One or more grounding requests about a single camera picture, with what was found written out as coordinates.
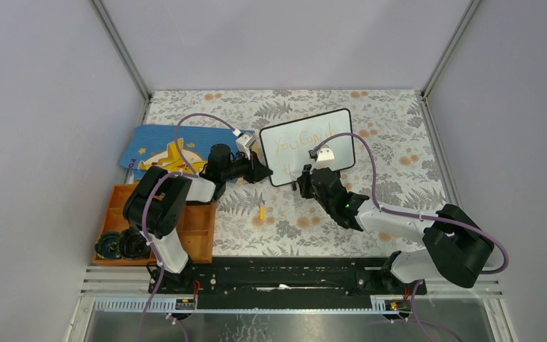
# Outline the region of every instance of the reflective surface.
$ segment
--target reflective surface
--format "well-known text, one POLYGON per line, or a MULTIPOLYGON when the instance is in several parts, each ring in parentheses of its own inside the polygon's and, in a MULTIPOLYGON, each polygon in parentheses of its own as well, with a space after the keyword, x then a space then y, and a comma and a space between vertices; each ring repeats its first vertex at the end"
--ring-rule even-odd
MULTIPOLYGON (((465 342, 493 341, 487 315, 476 300, 417 301, 420 318, 444 324, 465 342)), ((86 341, 135 341, 140 313, 93 313, 86 341)), ((183 320, 190 341, 428 341, 416 323, 389 324, 386 318, 364 314, 193 314, 183 320)), ((456 341, 429 328, 438 341, 456 341)), ((141 341, 184 341, 181 327, 164 314, 145 318, 141 341)))

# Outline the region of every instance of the floral tablecloth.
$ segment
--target floral tablecloth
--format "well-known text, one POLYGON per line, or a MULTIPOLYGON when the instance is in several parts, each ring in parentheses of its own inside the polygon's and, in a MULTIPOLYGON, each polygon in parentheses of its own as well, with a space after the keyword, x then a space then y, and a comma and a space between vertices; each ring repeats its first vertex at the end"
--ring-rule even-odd
MULTIPOLYGON (((175 125, 188 114, 208 113, 238 129, 259 131, 339 108, 351 111, 354 132, 375 154, 381 202, 441 208, 445 201, 441 176, 413 90, 163 90, 154 93, 145 123, 175 125)), ((184 124, 221 127, 201 117, 184 124)), ((371 165, 358 142, 355 158, 355 166, 341 172, 343 184, 370 195, 371 165)), ((381 257, 420 248, 387 232, 341 228, 315 200, 302 199, 290 185, 272 187, 269 180, 229 183, 217 203, 216 256, 381 257), (262 203, 263 220, 259 218, 262 203)))

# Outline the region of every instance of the gray wall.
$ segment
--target gray wall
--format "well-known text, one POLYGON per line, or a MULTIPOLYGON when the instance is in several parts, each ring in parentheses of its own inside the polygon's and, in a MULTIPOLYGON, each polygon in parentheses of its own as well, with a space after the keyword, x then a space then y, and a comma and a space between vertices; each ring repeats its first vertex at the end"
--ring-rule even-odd
POLYGON ((152 90, 422 88, 469 0, 105 0, 152 90))
POLYGON ((486 1, 430 102, 464 206, 511 253, 520 341, 547 341, 547 1, 486 1))
POLYGON ((0 341, 59 341, 142 99, 88 1, 0 1, 0 341))

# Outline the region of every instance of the orange wooden organizer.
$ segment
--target orange wooden organizer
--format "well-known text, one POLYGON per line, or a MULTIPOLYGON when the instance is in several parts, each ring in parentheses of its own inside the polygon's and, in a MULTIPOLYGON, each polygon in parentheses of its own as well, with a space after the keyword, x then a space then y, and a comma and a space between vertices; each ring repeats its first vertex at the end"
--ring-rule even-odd
MULTIPOLYGON (((123 207, 136 184, 120 184, 112 188, 110 202, 106 209, 100 234, 106 232, 122 232, 129 228, 129 223, 123 217, 123 207)), ((186 205, 177 223, 177 233, 183 249, 196 264, 209 264, 213 259, 213 233, 215 225, 214 203, 204 205, 186 205)), ((93 254, 93 263, 99 266, 145 266, 154 264, 156 257, 150 253, 149 259, 101 259, 93 254)))

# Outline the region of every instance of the whiteboard black frame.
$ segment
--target whiteboard black frame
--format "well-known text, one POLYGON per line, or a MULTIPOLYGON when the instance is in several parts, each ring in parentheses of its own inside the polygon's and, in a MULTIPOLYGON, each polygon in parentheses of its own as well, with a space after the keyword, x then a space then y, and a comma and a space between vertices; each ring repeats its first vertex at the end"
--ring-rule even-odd
MULTIPOLYGON (((349 129, 351 129, 351 133, 353 133, 353 122, 351 120, 351 110, 349 110, 349 108, 339 108, 339 109, 331 110, 331 111, 326 112, 326 113, 320 113, 320 114, 308 116, 307 118, 300 118, 300 119, 288 121, 287 123, 278 123, 278 124, 267 126, 265 128, 260 129, 259 130, 259 140, 261 141, 261 149, 263 150, 263 158, 265 158, 265 164, 267 165, 267 167, 269 167, 269 163, 267 162, 267 154, 265 153, 265 148, 263 147, 263 139, 261 139, 261 133, 264 130, 268 130, 269 128, 276 128, 276 127, 282 126, 282 125, 288 125, 289 123, 296 123, 298 121, 313 119, 313 118, 318 117, 318 116, 327 115, 327 114, 331 114, 331 113, 336 113, 336 112, 340 112, 342 110, 346 110, 347 113, 349 113, 349 129)), ((350 168, 355 166, 355 141, 353 141, 353 137, 351 137, 351 150, 353 151, 353 164, 351 164, 351 166, 349 166, 349 167, 344 167, 343 169, 338 169, 338 170, 333 170, 333 171, 343 171, 343 170, 350 169, 350 168)), ((275 185, 274 182, 271 181, 271 176, 269 176, 269 183, 271 184, 272 187, 283 187, 284 185, 289 185, 289 184, 292 184, 294 182, 288 182, 288 183, 284 183, 284 184, 280 184, 280 185, 275 185)))

